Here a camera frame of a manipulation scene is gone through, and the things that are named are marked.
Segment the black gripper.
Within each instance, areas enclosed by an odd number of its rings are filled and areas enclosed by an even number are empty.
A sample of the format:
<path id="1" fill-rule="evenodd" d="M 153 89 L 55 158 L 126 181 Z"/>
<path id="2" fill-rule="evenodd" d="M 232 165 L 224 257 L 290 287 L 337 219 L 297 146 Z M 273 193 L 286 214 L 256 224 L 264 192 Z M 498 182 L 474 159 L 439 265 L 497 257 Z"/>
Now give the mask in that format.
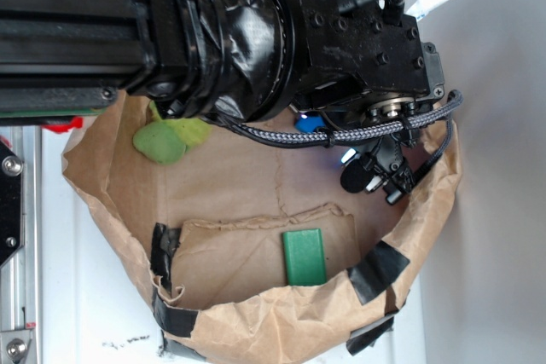
<path id="1" fill-rule="evenodd" d="M 420 39 L 404 0 L 299 0 L 305 17 L 306 72 L 293 100 L 332 125 L 376 125 L 426 113 L 444 97 L 439 54 Z M 353 148 L 342 188 L 378 188 L 396 205 L 416 185 L 403 145 L 392 136 Z"/>

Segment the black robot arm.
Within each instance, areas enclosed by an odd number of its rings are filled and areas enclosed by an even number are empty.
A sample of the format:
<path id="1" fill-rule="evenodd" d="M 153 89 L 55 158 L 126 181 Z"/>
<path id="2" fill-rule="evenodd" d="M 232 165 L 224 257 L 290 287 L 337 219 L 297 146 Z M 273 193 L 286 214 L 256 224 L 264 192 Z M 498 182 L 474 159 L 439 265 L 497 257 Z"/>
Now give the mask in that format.
<path id="1" fill-rule="evenodd" d="M 66 124 L 125 91 L 270 147 L 353 147 L 342 187 L 395 204 L 440 159 L 411 170 L 403 149 L 462 99 L 404 4 L 1 0 L 1 121 Z"/>

